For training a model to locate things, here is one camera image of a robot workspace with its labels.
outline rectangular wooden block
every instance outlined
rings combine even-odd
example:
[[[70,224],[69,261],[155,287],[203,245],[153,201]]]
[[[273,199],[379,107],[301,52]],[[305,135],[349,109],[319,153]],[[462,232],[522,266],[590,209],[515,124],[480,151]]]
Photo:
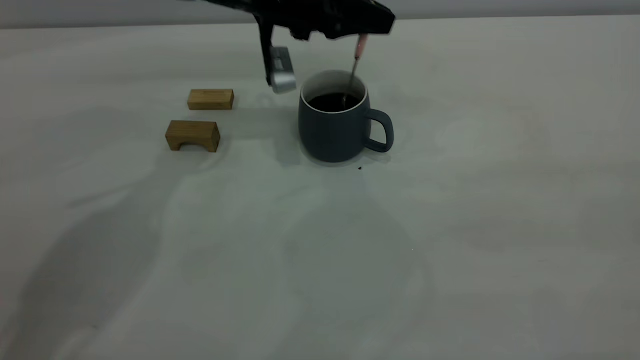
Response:
[[[218,124],[209,121],[171,121],[164,137],[173,151],[180,150],[184,143],[193,143],[216,152],[220,144]]]
[[[231,89],[194,89],[187,102],[190,110],[231,110],[234,107],[234,91]]]

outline metal spoon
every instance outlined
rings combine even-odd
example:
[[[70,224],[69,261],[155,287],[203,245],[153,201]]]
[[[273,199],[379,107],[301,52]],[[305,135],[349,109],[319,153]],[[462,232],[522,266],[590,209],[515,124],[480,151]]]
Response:
[[[351,87],[353,86],[353,79],[356,76],[356,69],[358,68],[358,63],[360,62],[362,53],[364,53],[364,45],[367,44],[368,38],[368,34],[360,34],[360,38],[358,38],[355,61],[353,62],[353,69],[351,70],[351,77],[349,78],[349,86],[347,87],[347,91],[344,92],[344,97],[342,98],[342,105],[345,109],[347,108],[347,96],[349,96],[349,92],[351,91]]]

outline dark gray mug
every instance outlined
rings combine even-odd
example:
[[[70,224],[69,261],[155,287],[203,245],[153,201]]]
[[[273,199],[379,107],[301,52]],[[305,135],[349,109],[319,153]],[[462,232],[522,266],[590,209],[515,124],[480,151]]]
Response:
[[[341,70],[321,72],[307,80],[300,91],[300,138],[307,151],[318,160],[339,163],[354,158],[365,147],[387,152],[394,144],[391,118],[382,111],[371,109],[369,92],[362,80],[355,78],[349,89],[350,77],[351,73]],[[309,105],[316,97],[336,93],[348,93],[360,102],[340,112],[325,112]],[[371,120],[385,128],[387,143],[370,139]]]

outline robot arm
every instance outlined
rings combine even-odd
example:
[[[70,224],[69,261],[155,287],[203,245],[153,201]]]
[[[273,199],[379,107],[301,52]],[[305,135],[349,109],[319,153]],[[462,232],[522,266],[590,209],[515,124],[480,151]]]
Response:
[[[297,40],[312,32],[328,39],[357,34],[389,34],[396,16],[375,0],[206,0],[253,14],[260,29],[267,83],[277,94],[296,88],[296,78],[286,47],[273,47],[274,26],[289,28]]]

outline gray wall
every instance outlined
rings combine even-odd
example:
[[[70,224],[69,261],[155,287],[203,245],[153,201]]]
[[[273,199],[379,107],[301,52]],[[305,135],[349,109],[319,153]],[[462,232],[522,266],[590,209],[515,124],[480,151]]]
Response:
[[[401,19],[640,13],[640,0],[382,0]],[[244,13],[176,0],[0,0],[0,28],[249,22]]]

